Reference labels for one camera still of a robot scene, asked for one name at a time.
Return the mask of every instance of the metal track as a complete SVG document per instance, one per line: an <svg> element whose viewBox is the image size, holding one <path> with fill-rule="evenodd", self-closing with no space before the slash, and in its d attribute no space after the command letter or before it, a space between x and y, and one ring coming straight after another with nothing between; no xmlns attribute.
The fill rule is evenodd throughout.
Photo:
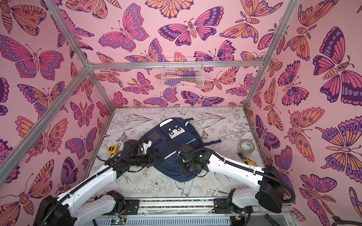
<svg viewBox="0 0 362 226"><path fill-rule="evenodd" d="M60 108L65 104L71 94L73 94L75 88L77 88L87 74L88 70L83 68L6 157L0 165L0 186L3 185L3 182L25 156L40 134L49 126L51 120L56 116Z"/></svg>
<svg viewBox="0 0 362 226"><path fill-rule="evenodd" d="M282 17L279 20L278 28L275 31L275 33L273 35L273 39L271 40L268 50L266 51L266 54L264 56L264 65L261 67L261 69L258 70L258 72L254 78L254 81L250 87L247 98L245 99L244 106L243 106L244 109L248 108L248 106L254 96L254 93L259 86L261 79L264 77L264 73L265 73L266 69L268 68L269 62L272 60L274 52L276 51L276 49L279 45L279 42L282 39L283 34L284 34L285 30L287 29L289 22L294 14L294 11L298 7L298 4L299 4L299 0L289 0L288 5L284 11L284 14L282 15Z"/></svg>

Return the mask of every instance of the butterfly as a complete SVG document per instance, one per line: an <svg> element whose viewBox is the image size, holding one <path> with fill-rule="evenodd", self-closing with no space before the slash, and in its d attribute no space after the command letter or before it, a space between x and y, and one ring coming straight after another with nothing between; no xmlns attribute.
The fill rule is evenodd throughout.
<svg viewBox="0 0 362 226"><path fill-rule="evenodd" d="M274 160L275 164L279 167L278 172L282 177L283 181L294 191L293 184L289 178L290 172L288 172L293 160L292 148L287 145L284 150L282 149L280 155L274 155ZM285 193L289 198L291 198L291 194L287 189L285 189Z"/></svg>
<svg viewBox="0 0 362 226"><path fill-rule="evenodd" d="M226 93L231 93L231 95L236 94L237 96L242 97L246 96L254 80L254 77L252 75L253 73L247 74L244 78L244 85L240 84L240 87L228 89L226 90Z"/></svg>
<svg viewBox="0 0 362 226"><path fill-rule="evenodd" d="M22 78L34 78L40 70L43 78L55 80L55 69L60 68L64 61L63 55L53 50L44 51L39 56L36 52L31 54L22 44L1 34L0 51L4 58L16 62Z"/></svg>
<svg viewBox="0 0 362 226"><path fill-rule="evenodd" d="M361 127L362 116L350 119L345 122L341 122L338 125L339 131L335 127L327 129L316 127L316 129L319 129L322 132L323 139L331 144L339 146L326 147L327 149L332 151L342 151L327 156L325 158L327 163L325 166L321 167L322 169L331 167L334 170L342 172L344 171L344 169L346 169L347 176L357 182L362 183L362 176L360 174L360 171L362 170L362 162L357 159L352 153L350 153L354 152L352 151L353 149L361 148L361 145L357 148L350 148L361 137L362 131L359 129Z"/></svg>
<svg viewBox="0 0 362 226"><path fill-rule="evenodd" d="M216 49L215 49L215 54L212 54L209 50L209 53L212 56L207 53L204 53L204 52L196 51L194 54L194 57L196 57L196 61L234 60L233 54L236 49L231 44L232 44L232 42L229 42L229 40L226 40L225 42L223 42L221 44L221 46L218 50L218 54L216 54ZM213 69L214 69L213 67L204 68L204 70L206 72L210 72Z"/></svg>
<svg viewBox="0 0 362 226"><path fill-rule="evenodd" d="M223 75L219 79L218 75L216 75L216 78L213 79L213 81L205 81L204 88L201 89L203 92L210 92L214 88L214 84L219 90L222 90L221 84L230 85L233 84L236 81L235 75L237 71L239 70L239 67L232 67L229 70L225 71Z"/></svg>
<svg viewBox="0 0 362 226"><path fill-rule="evenodd" d="M301 222L301 221L305 221L306 220L306 217L301 213L299 212L299 210L297 210L296 208L292 208L292 211L293 213L295 214L296 216L296 219Z"/></svg>
<svg viewBox="0 0 362 226"><path fill-rule="evenodd" d="M18 120L15 123L18 126L16 130L19 132L19 136L21 137L24 137L34 126L33 122L22 116L18 116ZM60 155L58 149L62 144L62 138L66 132L67 124L67 119L62 119L51 130L51 125L49 125L48 131L41 133L31 148L28 150L30 157L25 162L29 162L32 156L41 154L45 149L47 149L49 152L57 152L58 155Z"/></svg>
<svg viewBox="0 0 362 226"><path fill-rule="evenodd" d="M349 56L347 56L347 62L341 63L345 53L345 39L338 27L333 27L328 32L319 52L328 58L320 55L314 57L313 64L315 67L313 74L319 75L327 72L323 79L332 78L320 88L320 92L326 94L327 100L333 103L337 101L340 90L342 90L341 101L343 103L362 106L361 96L355 95L355 93L362 92L362 76L353 71L345 70L348 65L354 67L353 64L349 63ZM342 71L342 88L340 85L340 71Z"/></svg>
<svg viewBox="0 0 362 226"><path fill-rule="evenodd" d="M75 183L77 181L77 173L78 173L78 168L75 168L73 160L70 157L67 157L64 160L62 166L62 174L61 174L62 186L59 186L60 185L59 184L57 190L60 191L59 194L66 192L72 188L70 184Z"/></svg>
<svg viewBox="0 0 362 226"><path fill-rule="evenodd" d="M72 78L75 78L75 76L78 74L78 70L75 67L74 63L71 62L71 66L70 66L70 74L72 76ZM80 84L79 86L75 89L75 91L73 92L72 95L75 95L79 92L79 90L81 90L82 92L85 91L85 94L88 98L88 100L90 102L93 102L91 99L91 94L92 94L92 88L93 88L93 81L91 78L85 78Z"/></svg>
<svg viewBox="0 0 362 226"><path fill-rule="evenodd" d="M199 96L196 93L190 91L181 91L182 98L185 99L185 103L194 106L195 104L201 104L201 106L212 106L217 105L223 102L225 99L221 97L206 97L206 96Z"/></svg>
<svg viewBox="0 0 362 226"><path fill-rule="evenodd" d="M53 102L65 89L64 81L57 83L51 92L46 92L46 94L29 85L18 84L18 87L30 103L35 103L34 106L38 113L38 119L45 113L49 106L53 104Z"/></svg>
<svg viewBox="0 0 362 226"><path fill-rule="evenodd" d="M133 99L133 104L134 104L134 107L146 107L146 106L143 106L143 104L136 99Z"/></svg>
<svg viewBox="0 0 362 226"><path fill-rule="evenodd" d="M246 14L250 17L262 17L269 15L279 9L283 3L278 3L274 7L268 6L268 3L265 1L259 2L259 0L248 1L248 0L241 0L241 4L246 12ZM258 24L260 21L256 18L247 18L244 12L240 11L240 15L243 19L235 21L235 23L242 23L235 26L232 26L225 31L220 33L221 37L225 38L237 38L241 36L242 38L253 37L254 43L258 42L258 31L251 26L250 24Z"/></svg>
<svg viewBox="0 0 362 226"><path fill-rule="evenodd" d="M0 103L5 103L8 100L9 84L8 81L0 77ZM0 105L0 116L6 115L8 108Z"/></svg>
<svg viewBox="0 0 362 226"><path fill-rule="evenodd" d="M66 20L68 27L70 28L70 30L72 31L75 39L77 40L78 45L82 48L82 49L87 49L87 50L93 50L92 47L90 47L89 45L85 44L84 42L81 42L80 40L82 40L81 37L93 37L94 34L79 28L79 27L75 27L75 24L73 23L73 21L69 18L69 16L67 15L67 12L60 9L60 13L62 14L63 18ZM58 26L57 22L55 21L55 19L53 18L53 16L51 16L51 18L54 21L54 24L56 26L56 29L59 32L58 35L58 47L62 47L64 45L64 43L66 42L67 45L69 45L67 38L65 37L65 35L63 34L62 30L60 29L60 27ZM70 57L73 58L74 56L74 50L72 49L71 46L69 46L69 54Z"/></svg>
<svg viewBox="0 0 362 226"><path fill-rule="evenodd" d="M165 56L162 54L162 48L157 41L157 38L152 40L150 47L148 48L148 54L146 53L146 50L144 52L145 54L141 53L144 56L132 55L126 56L125 59L131 61L132 63L169 62L169 60L164 58ZM152 68L148 68L146 70L147 73L150 74L150 70L152 70Z"/></svg>
<svg viewBox="0 0 362 226"><path fill-rule="evenodd" d="M337 186L337 181L330 177L320 178L317 175L311 174L308 178L307 175L301 175L300 178L306 184L303 184L303 188L299 188L300 193L305 199L308 199L307 203L309 208L318 215L320 222L324 226L330 226L327 215L323 209L334 216L333 212L330 210L325 201L336 202L335 199L330 195L320 195L319 192L325 193L329 192Z"/></svg>
<svg viewBox="0 0 362 226"><path fill-rule="evenodd" d="M113 6L122 9L119 3L116 0L107 0ZM107 16L108 10L104 0L91 0L91 1L82 1L82 0L68 0L66 2L66 7L68 9L72 9L75 11L82 11L82 12L91 12L92 16L98 19L104 19Z"/></svg>
<svg viewBox="0 0 362 226"><path fill-rule="evenodd" d="M134 39L144 41L148 38L148 34L143 27L141 27L142 23L141 7L132 3L123 14L123 28L119 25L119 31L112 31L104 34L100 37L98 42L103 47L110 46L114 49L122 47L122 49L132 52L136 48L136 43L133 41Z"/></svg>
<svg viewBox="0 0 362 226"><path fill-rule="evenodd" d="M272 165L273 164L273 159L270 157L266 157L266 162L268 163L268 165Z"/></svg>
<svg viewBox="0 0 362 226"><path fill-rule="evenodd" d="M205 130L202 131L202 135L201 135L201 139L207 139L207 136L209 136L209 134L207 134L205 132Z"/></svg>
<svg viewBox="0 0 362 226"><path fill-rule="evenodd" d="M160 94L160 96L158 96L158 97L155 96L155 97L147 98L143 102L145 104L166 107L166 106L168 106L168 102L174 103L174 102L178 101L176 94L177 94L176 88L166 88L163 91L162 96Z"/></svg>
<svg viewBox="0 0 362 226"><path fill-rule="evenodd" d="M274 57L273 57L273 59L269 62L268 70L266 71L266 72L270 71L269 77L272 77L274 75L274 72L280 70L283 66L282 62L276 61L276 60L278 60L278 59L274 59Z"/></svg>
<svg viewBox="0 0 362 226"><path fill-rule="evenodd" d="M82 163L82 165L84 166L84 169L83 169L83 170L85 170L85 168L87 167L88 163L89 163L89 159L83 159L83 163Z"/></svg>
<svg viewBox="0 0 362 226"><path fill-rule="evenodd" d="M256 54L256 56L254 56L253 54L251 54L250 52L247 52L247 51L243 51L240 53L240 56L243 60L262 60L265 56L265 52L262 52L261 54L257 54L256 52L253 52Z"/></svg>
<svg viewBox="0 0 362 226"><path fill-rule="evenodd" d="M255 94L253 95L253 102L256 103L256 106L258 106L259 109L261 108L260 91L263 88L264 84L265 84L265 78L263 78L263 80L260 81L258 88L256 89Z"/></svg>
<svg viewBox="0 0 362 226"><path fill-rule="evenodd" d="M97 107L99 108L99 113L101 114L102 117L104 117L105 115L109 115L110 111L109 108L107 107L107 105L103 102L98 101L97 102Z"/></svg>
<svg viewBox="0 0 362 226"><path fill-rule="evenodd" d="M302 11L302 4L300 4L298 8L298 20L299 23L304 27L297 28L296 31L300 35L290 39L285 45L283 51L290 47L292 51L296 50L296 55L299 58L302 58L303 60L309 60L309 45L304 34L306 34L308 39L311 39L311 35L308 31L314 29L317 25L313 24L326 15L337 4L337 2L338 0L321 1L314 9L313 7L309 7L306 9L306 11Z"/></svg>
<svg viewBox="0 0 362 226"><path fill-rule="evenodd" d="M286 86L284 87L283 91L287 91L282 97L283 105L289 106L293 103L298 106L300 102L302 100L305 100L309 95L309 92L306 89L293 86L300 83L293 83L293 81L295 81L299 77L295 77L298 73L299 65L299 60L294 61L293 64L287 65L285 72L283 72L278 79L278 85Z"/></svg>
<svg viewBox="0 0 362 226"><path fill-rule="evenodd" d="M72 138L66 142L66 148L71 153L77 153L78 159L81 159L85 155L85 150L91 152L93 150L93 141L96 139L97 128L92 128L85 137Z"/></svg>
<svg viewBox="0 0 362 226"><path fill-rule="evenodd" d="M351 202L357 213L362 217L362 202L360 202L357 198L357 194L355 190L350 187L349 188L349 197L351 198Z"/></svg>
<svg viewBox="0 0 362 226"><path fill-rule="evenodd" d="M161 15L171 19L172 17L176 18L180 10L190 9L194 0L147 0L145 4L150 8L161 8Z"/></svg>
<svg viewBox="0 0 362 226"><path fill-rule="evenodd" d="M259 139L264 139L264 147L270 151L271 148L275 149L280 146L279 139L271 132L267 132L268 129L264 126L259 115L255 116L255 124L257 126L256 132L258 133Z"/></svg>
<svg viewBox="0 0 362 226"><path fill-rule="evenodd" d="M265 91L265 93L264 93L264 100L266 103L269 104L268 106L266 106L264 108L264 111L270 110L268 113L268 117L267 117L268 124L274 125L279 130L283 131L284 126L283 126L282 120L280 119L278 113L275 111L276 107L275 107L275 104L273 103L274 94L275 94L275 78L273 78L273 80L271 81L269 89L267 91Z"/></svg>
<svg viewBox="0 0 362 226"><path fill-rule="evenodd" d="M316 123L324 114L324 110L318 108L308 108L301 113L299 111L295 111L290 113L290 124L292 128L289 129L288 135L284 137L289 138L289 141L298 148L299 152L303 155L303 157L307 158L308 161L314 162L314 155L308 140L304 137L303 133L308 126Z"/></svg>
<svg viewBox="0 0 362 226"><path fill-rule="evenodd" d="M122 105L125 105L127 103L128 103L128 100L126 98L122 97L122 93L120 91L115 92L113 94L113 98L111 98L111 104L114 107L122 107Z"/></svg>
<svg viewBox="0 0 362 226"><path fill-rule="evenodd" d="M29 181L30 177L34 175L34 173L32 173L29 179L26 181L25 189L22 193L20 193L18 196L7 195L7 196L19 197L19 201L11 202L0 206L1 210L0 219L2 220L2 222L4 222L7 225L14 226L19 218L20 209L21 209L20 204L23 205L23 208L27 214L34 215L34 204L30 200L30 197L34 199L41 199L50 193L53 187L53 181L50 180L53 168L54 168L54 160L51 159L43 166L43 168L37 174L27 194L25 193L26 184Z"/></svg>
<svg viewBox="0 0 362 226"><path fill-rule="evenodd" d="M102 123L99 119L97 119L97 126L98 126L99 135L100 135L104 128L104 123Z"/></svg>
<svg viewBox="0 0 362 226"><path fill-rule="evenodd" d="M82 103L79 102L79 107L73 103L70 102L70 107L74 111L74 119L78 120L78 126L82 127L82 125L86 124L89 126L90 119L92 118L92 111L94 109L94 104L91 104L87 108L87 103L85 103L85 106L83 108Z"/></svg>
<svg viewBox="0 0 362 226"><path fill-rule="evenodd" d="M37 25L45 19L45 10L33 5L17 5L10 7L8 5L10 1L3 1L1 3L1 9L4 11L1 14L1 17L3 18L4 27L8 33L10 34L11 29L13 28L13 20L10 16L10 12L12 12L14 19L21 29L30 35L38 35L40 29Z"/></svg>
<svg viewBox="0 0 362 226"><path fill-rule="evenodd" d="M123 88L123 90L126 92L134 92L136 94L142 93L147 95L148 94L147 91L149 91L150 89L151 90L154 89L154 87L150 85L151 82L148 79L146 79L141 72L137 73L137 80L139 84L136 79L134 78L131 79L134 81L134 83L127 82L127 84L131 86Z"/></svg>
<svg viewBox="0 0 362 226"><path fill-rule="evenodd" d="M201 14L194 23L190 21L185 21L188 25L184 24L168 24L159 29L159 33L164 38L173 41L176 39L175 44L177 46L181 45L191 45L191 36L196 38L199 34L200 38L204 41L210 36L216 33L216 29L208 26L217 26L223 17L224 8L221 6L211 8Z"/></svg>

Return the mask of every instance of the backpack strap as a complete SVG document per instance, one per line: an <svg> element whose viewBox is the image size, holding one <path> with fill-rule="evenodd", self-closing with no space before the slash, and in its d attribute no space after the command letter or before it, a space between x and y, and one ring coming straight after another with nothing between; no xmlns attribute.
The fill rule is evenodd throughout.
<svg viewBox="0 0 362 226"><path fill-rule="evenodd" d="M214 140L214 141L204 143L204 146L208 146L208 145L211 145L211 144L218 144L218 143L221 143L221 142L222 141L220 139L218 139L218 140Z"/></svg>

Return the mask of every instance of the purple butterfly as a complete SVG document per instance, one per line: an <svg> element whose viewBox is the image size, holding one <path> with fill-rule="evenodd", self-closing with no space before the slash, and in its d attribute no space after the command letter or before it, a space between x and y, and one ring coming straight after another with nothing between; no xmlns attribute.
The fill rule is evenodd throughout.
<svg viewBox="0 0 362 226"><path fill-rule="evenodd" d="M79 102L79 108L75 103L70 102L70 107L74 111L74 119L78 120L79 127L82 127L82 125L84 124L87 124L87 126L89 126L90 119L92 118L94 104L91 104L87 108L87 103L85 103L85 106L83 108L82 103Z"/></svg>
<svg viewBox="0 0 362 226"><path fill-rule="evenodd" d="M287 145L285 149L281 151L280 155L274 155L274 160L275 164L279 167L278 172L280 173L282 179L294 191L292 182L288 177L290 173L288 172L288 169L292 165L292 160L293 160L292 148ZM285 193L289 198L291 197L291 194L287 189L285 189Z"/></svg>
<svg viewBox="0 0 362 226"><path fill-rule="evenodd" d="M155 96L155 97L147 98L143 102L145 104L166 107L166 106L168 106L168 102L174 103L174 102L178 101L176 94L177 94L176 88L166 88L163 91L162 96L160 95L159 97Z"/></svg>
<svg viewBox="0 0 362 226"><path fill-rule="evenodd" d="M41 54L31 54L22 44L12 38L0 34L1 55L15 63L22 78L34 78L37 71L43 78L55 80L55 69L60 68L64 61L63 55L57 51L48 50Z"/></svg>
<svg viewBox="0 0 362 226"><path fill-rule="evenodd" d="M8 100L9 84L4 78L0 78L0 103L5 103ZM0 116L6 115L8 108L0 105Z"/></svg>
<svg viewBox="0 0 362 226"><path fill-rule="evenodd" d="M150 85L150 81L148 79L146 79L144 77L144 75L141 72L137 73L137 80L139 82L137 82L137 80L135 80L134 78L131 78L134 83L129 83L127 82L128 85L130 85L129 87L125 87L123 88L124 91L126 92L134 92L134 93L142 93L147 95L150 89L154 89L154 87L152 85Z"/></svg>
<svg viewBox="0 0 362 226"><path fill-rule="evenodd" d="M62 167L62 186L58 185L58 190L60 191L59 194L68 191L72 187L69 184L75 183L77 181L77 173L78 168L74 168L74 162L70 157L67 157L64 160L63 167Z"/></svg>
<svg viewBox="0 0 362 226"><path fill-rule="evenodd" d="M81 159L85 155L85 150L91 152L93 150L93 141L96 139L97 128L94 127L86 135L86 137L72 138L66 142L66 148L70 150L71 153L77 153L78 159Z"/></svg>
<svg viewBox="0 0 362 226"><path fill-rule="evenodd" d="M258 133L259 139L264 139L264 147L268 148L270 151L271 148L275 149L280 146L279 139L271 132L267 132L268 129L264 126L259 115L256 115L255 117L255 124L258 127L256 128L256 132Z"/></svg>
<svg viewBox="0 0 362 226"><path fill-rule="evenodd" d="M214 35L216 33L216 29L213 27L205 27L205 26L217 26L223 17L224 14L223 7L214 7L212 9L207 10L203 14L201 14L193 24L191 20L185 21L188 22L188 25L184 24L169 24L163 26L159 29L159 33L164 38L173 41L176 39L175 44L177 46L181 45L191 45L191 36L196 38L196 33L199 34L202 40L206 40L210 35Z"/></svg>
<svg viewBox="0 0 362 226"><path fill-rule="evenodd" d="M330 177L320 178L317 175L311 174L310 178L307 175L301 175L300 178L305 183L303 188L299 188L300 193L305 199L308 199L309 208L318 215L320 222L324 226L330 226L328 217L323 209L327 210L329 214L334 215L325 201L336 202L330 195L320 195L319 192L329 192L337 186L337 181Z"/></svg>
<svg viewBox="0 0 362 226"><path fill-rule="evenodd" d="M142 23L141 7L132 3L123 14L123 28L119 25L120 31L104 34L98 42L101 46L110 46L114 49L121 46L132 52L136 48L136 43L133 40L143 41L148 37L146 31L141 27Z"/></svg>
<svg viewBox="0 0 362 226"><path fill-rule="evenodd" d="M228 89L226 93L231 93L231 95L236 94L237 96L242 97L246 96L254 80L254 77L252 75L253 73L247 74L244 78L244 85L240 84L240 87Z"/></svg>
<svg viewBox="0 0 362 226"><path fill-rule="evenodd" d="M200 97L196 93L190 91L181 91L181 96L185 99L185 103L188 103L191 106L194 106L195 104L201 104L201 106L212 106L224 101L224 98L221 97Z"/></svg>
<svg viewBox="0 0 362 226"><path fill-rule="evenodd" d="M234 60L234 51L236 50L232 45L232 42L230 42L229 40L226 40L225 42L223 42L218 50L218 54L216 54L216 49L215 49L215 54L212 54L209 50L209 53L212 55L210 56L207 53L204 52L200 52L200 51L196 51L194 54L194 57L196 57L196 61L202 61L202 59L204 61L217 61L217 60ZM204 70L206 72L210 72L212 71L214 68L210 67L210 68L204 68Z"/></svg>

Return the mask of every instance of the metal bar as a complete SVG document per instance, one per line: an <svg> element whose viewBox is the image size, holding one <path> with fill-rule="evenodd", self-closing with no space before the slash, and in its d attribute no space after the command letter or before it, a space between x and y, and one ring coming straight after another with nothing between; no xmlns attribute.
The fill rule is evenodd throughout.
<svg viewBox="0 0 362 226"><path fill-rule="evenodd" d="M276 49L279 45L279 42L282 39L283 34L284 34L285 30L287 29L292 16L294 15L294 11L298 7L298 4L299 4L299 0L290 0L288 2L288 5L285 8L284 13L279 20L278 28L275 31L275 33L273 35L273 39L271 40L268 50L266 51L266 54L264 56L264 65L262 66L261 69L258 70L258 72L254 78L254 81L250 87L247 98L245 99L244 106L243 106L244 109L248 108L248 106L253 98L253 95L254 95L256 89L258 88L261 79L264 76L264 73L269 65L269 62L272 60L274 52L276 51Z"/></svg>
<svg viewBox="0 0 362 226"><path fill-rule="evenodd" d="M0 186L14 170L16 165L28 152L29 148L33 145L40 134L49 126L51 120L59 112L60 108L65 104L75 88L82 82L83 78L87 75L88 70L83 68L78 75L67 85L64 91L58 96L53 104L45 111L42 117L35 122L31 130L24 136L24 138L13 148L11 153L6 157L4 162L0 165Z"/></svg>
<svg viewBox="0 0 362 226"><path fill-rule="evenodd" d="M169 65L179 65L179 62L168 62ZM261 67L263 66L264 61L262 60L231 60L231 61L204 61L204 67ZM96 69L131 69L131 68L162 68L163 62L154 62L154 63L111 63L111 64L90 64L89 68L91 70Z"/></svg>
<svg viewBox="0 0 362 226"><path fill-rule="evenodd" d="M93 70L89 71L89 77L93 81L93 84L96 86L98 93L101 95L101 97L104 100L104 102L106 103L108 109L111 110L113 108L113 105L111 104L110 97L106 94L103 86L101 85L101 82L99 81L99 79L97 79Z"/></svg>
<svg viewBox="0 0 362 226"><path fill-rule="evenodd" d="M89 61L81 50L77 40L75 39L72 31L70 30L66 20L62 16L62 13L60 12L58 6L55 4L54 0L44 0L44 2L47 5L50 14L53 16L54 20L62 30L69 45L72 47L75 55L78 57L79 61L83 64L83 66L87 67Z"/></svg>
<svg viewBox="0 0 362 226"><path fill-rule="evenodd" d="M111 110L110 114L108 115L108 119L106 121L106 123L104 124L104 128L103 128L103 131L100 135L100 139L98 140L98 143L97 145L95 146L95 148L93 149L93 153L92 153L92 156L90 157L89 159L89 162L88 162L88 165L87 167L85 168L85 171L83 173L83 176L82 178L80 179L80 181L83 181L85 180L87 177L89 177L89 173L91 172L91 169L92 169L92 166L93 166L93 163L94 163L94 160L96 158L96 156L98 155L98 152L101 148L101 145L103 143L103 140L104 140L104 135L107 133L108 131L108 127L113 119L113 116L114 116L114 113L115 113L115 109Z"/></svg>

